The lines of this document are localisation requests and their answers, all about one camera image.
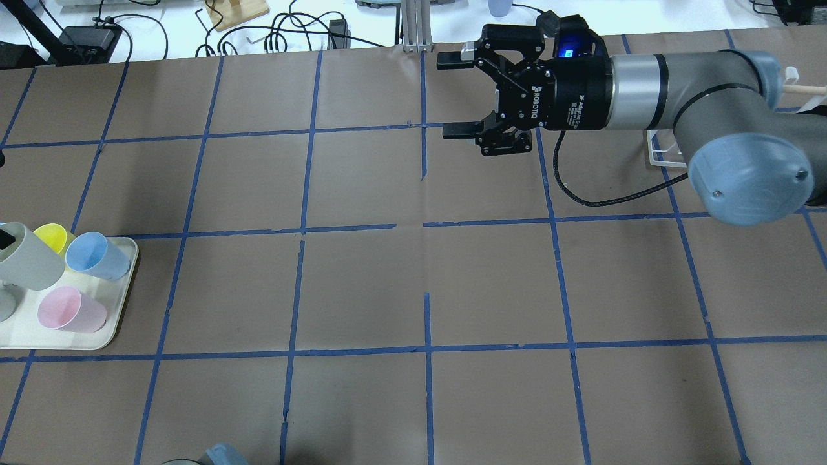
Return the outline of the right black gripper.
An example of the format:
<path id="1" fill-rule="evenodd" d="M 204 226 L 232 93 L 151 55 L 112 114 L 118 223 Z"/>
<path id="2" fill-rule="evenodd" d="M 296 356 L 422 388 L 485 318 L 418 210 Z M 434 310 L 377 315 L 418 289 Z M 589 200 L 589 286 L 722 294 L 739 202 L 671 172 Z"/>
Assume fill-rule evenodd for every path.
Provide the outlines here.
<path id="1" fill-rule="evenodd" d="M 497 106 L 479 123 L 444 123 L 446 140 L 475 140 L 484 156 L 532 150 L 531 132 L 600 130 L 609 120 L 611 59 L 555 58 L 537 26 L 485 25 L 473 51 L 441 51 L 438 70 L 478 68 L 496 84 Z"/>

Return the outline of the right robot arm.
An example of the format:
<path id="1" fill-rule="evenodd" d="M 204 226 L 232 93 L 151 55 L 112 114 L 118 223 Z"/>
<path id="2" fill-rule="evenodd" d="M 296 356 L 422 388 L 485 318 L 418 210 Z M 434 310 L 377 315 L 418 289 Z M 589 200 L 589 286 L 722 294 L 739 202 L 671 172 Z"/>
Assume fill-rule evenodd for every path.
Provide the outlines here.
<path id="1" fill-rule="evenodd" d="M 782 71 L 764 51 L 611 55 L 582 17 L 490 24 L 438 70 L 478 68 L 496 85 L 481 121 L 445 139 L 484 156 L 532 150 L 532 130 L 670 130 L 686 179 L 722 223 L 771 223 L 825 204 L 825 108 L 783 114 Z"/>

